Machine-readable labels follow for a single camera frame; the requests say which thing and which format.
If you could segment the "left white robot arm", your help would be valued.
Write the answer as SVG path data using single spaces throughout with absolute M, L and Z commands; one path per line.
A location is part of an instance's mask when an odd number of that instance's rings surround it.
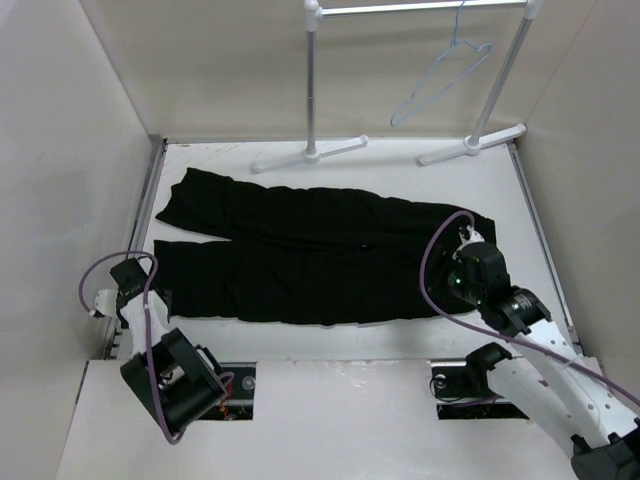
M 133 339 L 132 358 L 120 368 L 121 376 L 175 444 L 229 395 L 235 374 L 169 324 L 172 296 L 156 286 L 153 271 L 131 258 L 110 275 L 117 285 L 116 314 Z

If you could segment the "black trousers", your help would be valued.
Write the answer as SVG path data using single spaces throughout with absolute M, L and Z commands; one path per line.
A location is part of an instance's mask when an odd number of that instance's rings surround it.
M 466 225 L 455 205 L 193 168 L 158 219 L 206 236 L 154 243 L 173 315 L 323 326 L 435 316 L 428 272 Z

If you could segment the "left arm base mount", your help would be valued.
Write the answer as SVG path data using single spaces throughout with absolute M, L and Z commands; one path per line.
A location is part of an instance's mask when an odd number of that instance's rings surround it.
M 232 372 L 227 396 L 209 410 L 202 420 L 248 421 L 253 419 L 256 392 L 256 363 L 222 363 L 223 372 Z

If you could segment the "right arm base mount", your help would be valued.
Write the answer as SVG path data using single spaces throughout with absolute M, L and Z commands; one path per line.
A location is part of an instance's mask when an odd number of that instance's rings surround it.
M 515 405 L 478 384 L 464 360 L 432 362 L 429 389 L 439 420 L 528 420 Z

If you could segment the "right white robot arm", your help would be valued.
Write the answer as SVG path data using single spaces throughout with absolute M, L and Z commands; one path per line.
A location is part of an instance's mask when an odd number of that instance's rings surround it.
M 448 267 L 446 292 L 476 309 L 495 339 L 467 356 L 466 388 L 516 406 L 554 440 L 577 478 L 638 478 L 638 415 L 585 365 L 540 299 L 512 285 L 498 248 L 472 234 Z

